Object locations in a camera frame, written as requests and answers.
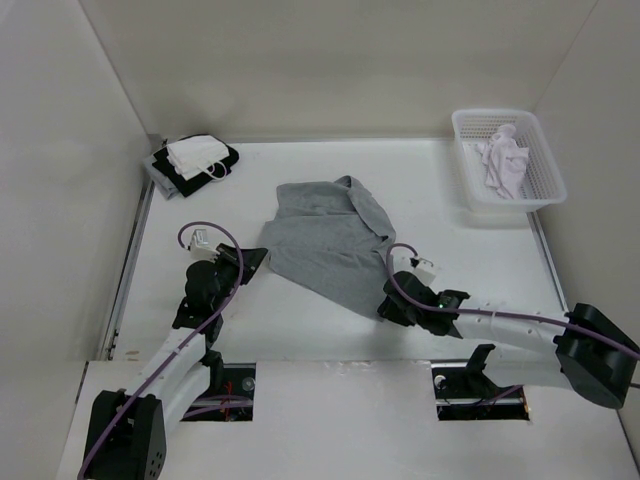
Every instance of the white folded cloth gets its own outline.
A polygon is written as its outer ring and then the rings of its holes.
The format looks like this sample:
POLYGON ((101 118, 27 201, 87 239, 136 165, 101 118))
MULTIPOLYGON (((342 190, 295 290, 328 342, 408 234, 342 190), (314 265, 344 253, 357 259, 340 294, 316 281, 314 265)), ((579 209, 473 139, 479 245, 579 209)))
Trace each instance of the white folded cloth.
POLYGON ((489 143, 479 143, 476 149, 482 154, 487 167, 485 185, 493 187, 500 197, 520 198, 520 187, 529 164, 529 149, 520 148, 513 139, 515 125, 502 125, 489 143))
POLYGON ((229 156, 229 148, 211 135, 199 135, 167 145, 167 159, 185 180, 207 173, 208 168, 229 156))

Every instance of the folded clothes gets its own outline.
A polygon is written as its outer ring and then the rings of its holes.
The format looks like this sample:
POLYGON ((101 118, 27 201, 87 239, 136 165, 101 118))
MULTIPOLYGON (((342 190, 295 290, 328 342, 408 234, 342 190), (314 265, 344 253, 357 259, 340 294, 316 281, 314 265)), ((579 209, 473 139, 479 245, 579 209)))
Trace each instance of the folded clothes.
POLYGON ((169 163, 185 180, 207 173, 215 163, 229 156, 229 148, 211 135, 196 135, 170 143, 167 151, 169 163))
POLYGON ((173 183, 171 183, 171 180, 169 179, 169 177, 164 175, 162 172, 160 172, 153 166, 153 163, 155 161, 156 161, 155 157, 151 155, 145 158, 142 161, 142 164, 144 165, 144 169, 147 171, 147 173, 149 174, 149 177, 153 181, 156 188, 160 191, 162 196, 167 200, 170 200, 171 198, 178 195, 180 192, 178 191, 176 186, 173 183))
POLYGON ((155 162, 153 167, 168 177, 182 196, 188 197, 212 180, 224 178, 231 173, 231 167, 238 163, 240 156, 235 149, 227 145, 225 147, 228 149, 226 158, 215 162, 214 165, 206 169, 206 173, 201 172, 189 180, 177 173, 175 167, 169 162, 169 150, 167 147, 163 147, 154 153, 155 162))
POLYGON ((518 147, 513 139, 515 132, 514 125, 502 125, 488 143, 476 145, 487 167, 485 185, 495 188, 498 195, 506 199, 520 198, 529 164, 529 149, 518 147))
POLYGON ((387 281, 384 257, 396 238, 386 212, 355 178, 277 188, 278 212, 258 245, 277 274, 378 319, 387 281))

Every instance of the plastic basket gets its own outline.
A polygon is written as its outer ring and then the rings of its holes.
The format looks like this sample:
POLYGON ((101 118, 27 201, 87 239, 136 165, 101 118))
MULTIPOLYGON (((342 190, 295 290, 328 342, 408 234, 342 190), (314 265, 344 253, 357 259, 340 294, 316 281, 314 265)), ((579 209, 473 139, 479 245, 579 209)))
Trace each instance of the plastic basket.
POLYGON ((567 190, 549 145, 535 115, 523 110, 458 110, 451 116, 460 171, 469 206, 481 213, 533 212, 552 203, 562 203, 567 190), (501 198, 484 182, 487 167, 482 164, 476 144, 487 142, 499 126, 516 126, 514 139, 529 147, 529 165, 520 189, 521 198, 501 198))

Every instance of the black bracket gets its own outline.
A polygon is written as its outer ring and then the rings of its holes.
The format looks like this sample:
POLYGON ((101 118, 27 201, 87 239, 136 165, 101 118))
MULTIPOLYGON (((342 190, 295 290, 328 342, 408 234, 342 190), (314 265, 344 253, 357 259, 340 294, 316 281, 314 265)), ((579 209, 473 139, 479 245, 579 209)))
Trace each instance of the black bracket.
MULTIPOLYGON (((86 457, 117 411, 129 397, 102 391, 93 402, 84 456, 86 457)), ((162 402, 153 395, 138 398, 111 431, 89 465, 85 478, 154 480, 167 453, 162 402)))
POLYGON ((209 390, 217 392, 222 385, 222 378, 224 376, 224 361, 220 352, 215 350, 208 350, 204 358, 200 361, 205 367, 209 367, 211 373, 209 390))
MULTIPOLYGON (((458 308, 464 300, 470 298, 467 292, 458 290, 435 293, 410 272, 398 272, 393 278, 409 297, 430 307, 458 308)), ((382 318, 405 327, 417 324, 433 335, 462 338, 453 323, 458 318, 457 314, 422 310, 405 300, 391 281, 385 283, 384 293, 387 298, 378 307, 378 315, 382 318)))
MULTIPOLYGON (((186 296, 180 302, 173 328, 198 328, 231 294, 240 267, 236 249, 221 243, 216 250, 218 257, 214 262, 201 260, 187 269, 186 296)), ((244 268, 240 285, 249 283, 267 253, 266 248, 242 250, 244 268)), ((202 332, 207 348, 211 348, 218 339, 222 324, 222 315, 219 315, 202 332)))
POLYGON ((440 374, 446 377, 436 389, 436 398, 486 399, 500 393, 501 389, 482 373, 487 357, 495 348, 491 344, 478 345, 463 367, 432 367, 434 377, 440 374))
MULTIPOLYGON (((638 346, 597 308, 576 304, 569 323, 587 328, 638 352, 638 346)), ((622 408, 636 360, 598 340, 572 330, 554 338, 556 356, 573 389, 590 402, 622 408)))

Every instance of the purple cable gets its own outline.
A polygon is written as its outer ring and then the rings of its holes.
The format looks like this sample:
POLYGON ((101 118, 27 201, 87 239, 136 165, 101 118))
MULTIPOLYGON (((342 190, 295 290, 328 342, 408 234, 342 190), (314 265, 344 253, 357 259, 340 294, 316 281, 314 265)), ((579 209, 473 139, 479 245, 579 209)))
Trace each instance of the purple cable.
POLYGON ((508 397, 509 395, 511 395, 513 392, 517 392, 518 390, 520 390, 522 388, 522 385, 514 385, 513 387, 509 388, 508 390, 505 390, 504 392, 502 392, 499 395, 496 395, 493 398, 490 398, 489 400, 483 400, 481 402, 479 402, 477 404, 478 407, 483 407, 484 405, 493 405, 494 403, 496 403, 498 400, 504 398, 504 397, 508 397))
MULTIPOLYGON (((231 243, 233 243, 233 246, 236 248, 236 252, 238 253, 238 269, 240 270, 240 273, 238 274, 238 278, 236 282, 233 284, 233 290, 231 291, 231 294, 224 300, 224 302, 222 302, 218 310, 216 310, 208 319, 202 322, 202 324, 198 328, 196 328, 193 332, 191 332, 189 336, 185 338, 180 345, 178 345, 178 348, 176 349, 178 352, 181 351, 191 340, 193 340, 193 338, 196 335, 202 332, 202 330, 207 328, 207 326, 222 313, 222 311, 229 304, 229 302, 231 302, 236 292, 238 291, 238 287, 240 286, 240 282, 242 281, 242 272, 244 271, 244 260, 242 258, 242 250, 240 249, 240 245, 238 244, 236 239, 233 237, 233 235, 231 235, 231 233, 229 233, 226 229, 224 229, 220 225, 216 225, 215 223, 204 222, 204 221, 187 223, 178 232, 178 243, 180 244, 180 246, 182 248, 185 248, 184 242, 182 241, 182 234, 184 233, 184 231, 187 228, 190 228, 193 226, 199 226, 199 225, 215 228, 216 230, 219 230, 222 233, 224 233, 229 238, 229 240, 231 240, 231 243)), ((107 438, 109 437, 109 434, 118 424, 118 422, 127 412, 127 410, 131 408, 131 405, 133 405, 133 402, 135 402, 140 397, 140 395, 142 395, 142 393, 147 389, 147 387, 149 387, 149 385, 151 385, 153 381, 160 376, 162 371, 165 368, 167 368, 167 365, 169 365, 173 361, 173 359, 177 357, 177 355, 178 354, 175 351, 171 352, 171 354, 166 358, 166 360, 162 362, 162 364, 149 376, 149 378, 147 378, 147 380, 142 385, 140 385, 140 388, 138 388, 138 390, 136 390, 134 394, 131 395, 131 397, 129 397, 129 399, 125 402, 122 408, 118 410, 118 412, 114 415, 113 419, 111 419, 107 427, 104 429, 104 432, 102 432, 102 434, 98 437, 98 440, 96 440, 96 443, 93 444, 93 447, 91 447, 91 450, 89 450, 89 453, 87 454, 84 461, 82 462, 82 466, 80 467, 80 471, 78 472, 78 480, 84 480, 85 473, 87 473, 87 469, 89 468, 89 465, 91 464, 96 454, 98 453, 98 450, 100 450, 100 447, 102 447, 102 444, 107 440, 107 438)))
POLYGON ((226 410, 227 408, 245 408, 252 407, 253 402, 236 402, 236 403, 223 403, 222 405, 211 405, 209 407, 199 408, 198 410, 192 410, 184 414, 182 419, 189 417, 195 417, 196 415, 200 415, 201 413, 207 412, 215 412, 216 410, 226 410))
POLYGON ((529 315, 526 313, 513 313, 513 312, 492 312, 491 310, 481 310, 481 309, 473 309, 473 308, 439 308, 432 307, 431 305, 426 305, 424 303, 420 303, 413 298, 411 298, 407 293, 402 290, 402 287, 398 284, 395 278, 393 278, 393 260, 391 258, 391 252, 394 248, 404 247, 408 248, 413 252, 414 256, 418 256, 418 251, 413 248, 411 245, 406 243, 394 243, 387 250, 387 273, 389 274, 389 281, 391 285, 397 290, 402 298, 404 298, 411 305, 414 305, 422 310, 426 310, 428 312, 438 312, 438 313, 455 313, 458 315, 482 315, 485 317, 502 317, 509 318, 511 320, 528 320, 540 323, 548 323, 550 325, 556 325, 561 328, 566 328, 567 330, 573 330, 574 332, 581 333, 582 335, 586 335, 587 337, 591 337, 599 342, 602 342, 606 345, 609 345, 616 350, 621 351, 622 353, 629 355, 636 361, 640 361, 640 353, 632 350, 631 348, 623 345, 615 340, 611 340, 609 337, 599 334, 598 332, 594 332, 589 330, 588 328, 581 327, 579 325, 573 325, 571 323, 562 322, 560 320, 555 320, 553 318, 541 317, 539 315, 529 315))
POLYGON ((227 401, 231 401, 231 400, 236 400, 236 401, 246 401, 249 400, 247 397, 243 397, 242 395, 214 395, 213 397, 200 397, 200 398, 196 398, 196 402, 206 402, 209 400, 227 400, 227 401))

